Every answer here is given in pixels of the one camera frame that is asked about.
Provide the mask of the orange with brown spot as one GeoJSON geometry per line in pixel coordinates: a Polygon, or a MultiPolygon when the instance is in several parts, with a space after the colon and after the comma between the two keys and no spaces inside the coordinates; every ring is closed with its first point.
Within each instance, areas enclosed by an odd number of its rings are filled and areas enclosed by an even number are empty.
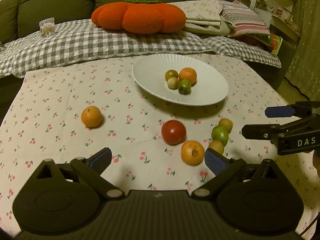
{"type": "Polygon", "coordinates": [[[181,147],[181,159],[190,166],[200,165],[204,154],[204,147],[195,140],[188,140],[181,147]]]}

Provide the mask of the shelf with books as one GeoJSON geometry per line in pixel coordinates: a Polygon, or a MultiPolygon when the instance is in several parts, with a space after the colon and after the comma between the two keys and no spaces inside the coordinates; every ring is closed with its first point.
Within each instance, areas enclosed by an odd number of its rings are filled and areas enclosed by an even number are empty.
{"type": "Polygon", "coordinates": [[[270,31],[296,47],[301,34],[293,18],[296,0],[239,0],[255,11],[270,31]]]}

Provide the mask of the grey checkered blanket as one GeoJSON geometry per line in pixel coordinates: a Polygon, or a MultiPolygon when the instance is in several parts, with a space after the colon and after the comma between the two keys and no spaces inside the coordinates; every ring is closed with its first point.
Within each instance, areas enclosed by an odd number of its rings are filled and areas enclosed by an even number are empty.
{"type": "Polygon", "coordinates": [[[214,53],[281,68],[278,57],[223,36],[200,37],[183,30],[173,34],[135,35],[106,31],[94,26],[90,19],[60,23],[55,30],[49,37],[36,31],[5,44],[1,48],[1,77],[23,78],[31,70],[161,53],[214,53]]]}

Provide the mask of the small orange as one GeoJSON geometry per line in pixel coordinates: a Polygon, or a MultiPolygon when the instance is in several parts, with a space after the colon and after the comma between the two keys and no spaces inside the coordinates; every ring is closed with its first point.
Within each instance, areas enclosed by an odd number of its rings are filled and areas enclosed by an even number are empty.
{"type": "Polygon", "coordinates": [[[88,128],[95,128],[102,122],[103,116],[99,108],[86,107],[81,113],[81,121],[88,128]]]}

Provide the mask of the folded floral bedsheet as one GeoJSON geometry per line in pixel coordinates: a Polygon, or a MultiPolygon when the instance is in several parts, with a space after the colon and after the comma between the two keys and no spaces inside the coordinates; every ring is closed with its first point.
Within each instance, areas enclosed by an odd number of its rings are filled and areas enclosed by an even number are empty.
{"type": "Polygon", "coordinates": [[[180,8],[186,23],[183,30],[193,34],[228,36],[235,25],[222,16],[223,6],[217,0],[170,3],[180,8]]]}

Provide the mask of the green book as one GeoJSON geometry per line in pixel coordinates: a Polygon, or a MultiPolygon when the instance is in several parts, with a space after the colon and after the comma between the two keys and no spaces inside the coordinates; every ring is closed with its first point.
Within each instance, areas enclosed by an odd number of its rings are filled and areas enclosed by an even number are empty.
{"type": "Polygon", "coordinates": [[[272,39],[272,46],[270,46],[271,54],[273,56],[278,56],[278,53],[280,51],[280,48],[283,42],[283,38],[278,35],[271,34],[271,39],[272,39]]]}

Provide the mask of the white ribbed plate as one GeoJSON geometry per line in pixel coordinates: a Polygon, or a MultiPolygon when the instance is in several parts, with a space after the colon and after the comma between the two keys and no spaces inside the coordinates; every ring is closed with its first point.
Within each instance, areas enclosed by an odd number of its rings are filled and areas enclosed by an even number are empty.
{"type": "Polygon", "coordinates": [[[222,101],[228,93],[228,83],[219,71],[207,63],[176,54],[149,55],[138,60],[132,67],[136,83],[155,97],[186,106],[207,106],[222,101]],[[165,81],[168,70],[180,71],[190,67],[197,74],[191,93],[182,95],[170,89],[165,81]]]}

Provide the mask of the red tomato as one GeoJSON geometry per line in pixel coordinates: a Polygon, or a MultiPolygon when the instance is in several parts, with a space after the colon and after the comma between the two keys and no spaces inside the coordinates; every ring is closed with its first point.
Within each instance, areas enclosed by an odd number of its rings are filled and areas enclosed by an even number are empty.
{"type": "Polygon", "coordinates": [[[161,134],[167,144],[177,145],[186,139],[187,130],[181,122],[169,120],[162,125],[161,134]]]}

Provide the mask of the striped patterned pillow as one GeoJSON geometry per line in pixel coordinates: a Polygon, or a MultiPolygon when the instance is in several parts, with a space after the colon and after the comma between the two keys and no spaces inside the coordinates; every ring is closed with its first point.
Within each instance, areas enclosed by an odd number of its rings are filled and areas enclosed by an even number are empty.
{"type": "Polygon", "coordinates": [[[229,38],[240,36],[270,36],[270,31],[265,22],[256,12],[245,6],[238,0],[232,2],[226,0],[215,0],[221,5],[220,15],[225,22],[231,23],[233,29],[229,38]]]}

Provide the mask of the orange pumpkin cushion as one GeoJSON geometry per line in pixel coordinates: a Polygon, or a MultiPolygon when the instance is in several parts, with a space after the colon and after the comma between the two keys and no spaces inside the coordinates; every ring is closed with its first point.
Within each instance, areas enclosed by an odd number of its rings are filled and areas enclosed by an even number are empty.
{"type": "Polygon", "coordinates": [[[143,35],[175,33],[184,28],[186,20],[183,10],[161,2],[107,3],[91,15],[91,21],[97,27],[143,35]]]}

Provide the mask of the large orange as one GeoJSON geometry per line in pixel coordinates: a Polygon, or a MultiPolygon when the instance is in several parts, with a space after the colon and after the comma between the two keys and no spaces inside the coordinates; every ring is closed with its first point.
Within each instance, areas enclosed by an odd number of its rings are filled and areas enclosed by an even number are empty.
{"type": "Polygon", "coordinates": [[[193,68],[183,68],[178,77],[180,80],[188,80],[192,85],[197,81],[197,73],[193,68]]]}

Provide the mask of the small yellow-brown fruit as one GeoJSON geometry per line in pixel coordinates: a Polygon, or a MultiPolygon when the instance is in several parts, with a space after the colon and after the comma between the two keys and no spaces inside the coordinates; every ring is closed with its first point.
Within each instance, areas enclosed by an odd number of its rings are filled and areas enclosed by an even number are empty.
{"type": "Polygon", "coordinates": [[[228,133],[230,133],[233,129],[233,122],[227,118],[222,118],[219,123],[219,126],[223,126],[225,129],[227,129],[228,133]]]}
{"type": "Polygon", "coordinates": [[[225,146],[223,145],[223,143],[219,140],[213,140],[209,143],[208,145],[209,148],[211,148],[212,150],[215,150],[216,152],[218,152],[219,154],[223,154],[224,150],[225,150],[225,146]]]}

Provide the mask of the yellow-green tomato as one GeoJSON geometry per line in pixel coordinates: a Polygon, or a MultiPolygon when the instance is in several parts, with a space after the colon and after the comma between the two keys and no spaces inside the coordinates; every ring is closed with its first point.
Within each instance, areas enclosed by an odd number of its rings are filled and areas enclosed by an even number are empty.
{"type": "Polygon", "coordinates": [[[178,72],[176,72],[175,70],[168,70],[166,71],[165,73],[165,80],[168,81],[170,78],[172,77],[175,77],[175,78],[178,78],[179,77],[179,74],[178,72]]]}

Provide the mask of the small pale yellow fruit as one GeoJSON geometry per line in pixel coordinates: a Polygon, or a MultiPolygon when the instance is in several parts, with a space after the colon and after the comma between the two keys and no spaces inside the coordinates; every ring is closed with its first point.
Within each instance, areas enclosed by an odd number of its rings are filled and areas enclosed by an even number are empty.
{"type": "Polygon", "coordinates": [[[179,84],[180,80],[177,77],[171,77],[167,80],[167,85],[170,89],[178,89],[179,84]]]}

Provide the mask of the green lime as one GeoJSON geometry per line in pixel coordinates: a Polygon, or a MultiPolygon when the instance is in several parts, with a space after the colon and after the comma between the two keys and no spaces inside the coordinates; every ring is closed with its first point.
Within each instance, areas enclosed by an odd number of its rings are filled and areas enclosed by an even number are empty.
{"type": "Polygon", "coordinates": [[[224,126],[214,127],[212,129],[211,137],[212,137],[212,140],[218,140],[222,142],[224,146],[226,146],[229,141],[229,133],[224,126]]]}
{"type": "Polygon", "coordinates": [[[178,85],[178,92],[183,95],[188,95],[191,93],[191,83],[189,80],[181,80],[178,85]]]}

